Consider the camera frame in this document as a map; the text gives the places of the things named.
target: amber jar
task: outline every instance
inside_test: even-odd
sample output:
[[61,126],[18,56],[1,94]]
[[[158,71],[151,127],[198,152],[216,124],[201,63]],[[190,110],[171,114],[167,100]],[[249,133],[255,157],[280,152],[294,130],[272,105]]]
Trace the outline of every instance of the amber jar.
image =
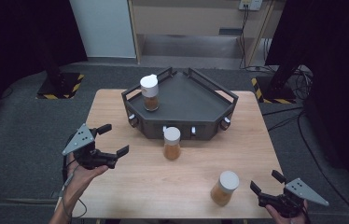
[[180,131],[175,127],[165,129],[163,156],[168,160],[175,160],[180,156]]
[[239,186],[239,177],[232,171],[221,173],[220,178],[210,191],[213,201],[220,206],[225,206],[230,202],[232,193]]
[[160,102],[158,100],[158,80],[156,75],[150,75],[140,79],[140,87],[144,98],[144,106],[148,111],[158,109]]

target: gray floor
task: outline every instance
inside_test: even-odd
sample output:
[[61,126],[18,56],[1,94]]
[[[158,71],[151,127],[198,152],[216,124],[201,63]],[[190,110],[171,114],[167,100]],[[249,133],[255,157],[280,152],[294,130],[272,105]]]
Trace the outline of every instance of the gray floor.
[[[91,59],[87,63],[64,66],[63,71],[79,71],[86,75],[72,100],[36,100],[35,92],[45,78],[44,73],[23,78],[11,86],[12,93],[0,102],[0,198],[47,199],[52,191],[60,187],[62,161],[58,148],[63,146],[64,135],[78,128],[78,121],[86,119],[94,93],[99,89],[129,88],[140,77],[167,66],[179,70],[186,67],[200,69],[232,91],[252,91],[251,77],[270,76],[239,70],[242,52],[238,51],[240,49],[235,38],[152,36],[148,41],[140,64],[133,60]],[[263,48],[260,50],[254,65],[263,65]],[[294,87],[295,81],[295,78],[291,78],[289,83]],[[259,104],[263,114],[297,106],[301,106],[301,100],[295,105]],[[297,116],[299,112],[294,110],[268,115],[264,116],[264,120],[267,128],[270,128],[284,119]],[[322,171],[349,202],[349,174],[327,163],[306,117],[301,117],[300,125]],[[285,175],[290,179],[301,177],[330,202],[329,207],[309,204],[312,222],[349,223],[349,206],[314,164],[311,152],[300,138],[297,122],[293,120],[282,128],[270,131],[270,137]],[[53,205],[0,202],[0,223],[47,223],[52,211]],[[162,221],[125,219],[122,223]],[[242,219],[234,220],[234,223],[273,222],[271,219]]]

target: jar with brown contents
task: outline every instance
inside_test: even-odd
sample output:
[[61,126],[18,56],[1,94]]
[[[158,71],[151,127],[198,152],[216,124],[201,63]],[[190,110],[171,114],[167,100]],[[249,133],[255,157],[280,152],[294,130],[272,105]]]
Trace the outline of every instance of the jar with brown contents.
[[230,202],[232,193],[239,186],[239,177],[232,171],[221,173],[220,178],[210,191],[213,201],[220,206],[225,206]]
[[158,109],[158,80],[156,75],[150,75],[140,79],[140,87],[144,98],[144,106],[148,111]]
[[180,156],[180,131],[175,127],[164,131],[163,156],[168,160],[175,160]]
[[158,108],[158,96],[144,97],[145,109],[149,111],[154,111]]

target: tray handle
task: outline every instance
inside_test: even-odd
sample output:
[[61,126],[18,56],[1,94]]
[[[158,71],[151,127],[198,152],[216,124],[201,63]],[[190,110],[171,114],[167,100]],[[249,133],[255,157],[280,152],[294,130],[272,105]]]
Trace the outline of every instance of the tray handle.
[[[221,86],[220,84],[216,83],[213,79],[211,79],[210,77],[205,76],[204,74],[200,73],[199,71],[193,69],[193,68],[189,68],[188,69],[188,77],[192,77],[192,74],[196,74],[199,77],[201,77],[203,80],[207,81],[208,83],[212,84],[213,86],[215,86],[216,88],[218,88],[220,91],[223,91],[224,93],[226,93],[228,96],[230,96],[232,98],[232,104],[233,104],[233,108],[235,108],[236,103],[238,102],[238,95],[234,94],[231,91],[228,91],[226,88],[224,88],[223,86]],[[207,88],[205,87],[207,90],[211,91],[213,94],[217,94],[215,90],[212,90],[211,88]]]

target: black tray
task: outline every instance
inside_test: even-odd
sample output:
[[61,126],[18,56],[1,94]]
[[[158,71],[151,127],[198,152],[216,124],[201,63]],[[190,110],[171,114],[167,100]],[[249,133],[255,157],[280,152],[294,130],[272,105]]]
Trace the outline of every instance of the black tray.
[[[181,139],[209,140],[218,127],[230,127],[237,95],[192,68],[187,73],[177,73],[169,67],[157,77],[160,106],[155,111],[145,110],[140,84],[122,93],[129,123],[146,138],[162,139],[165,128],[176,127]],[[216,91],[227,94],[232,102]]]

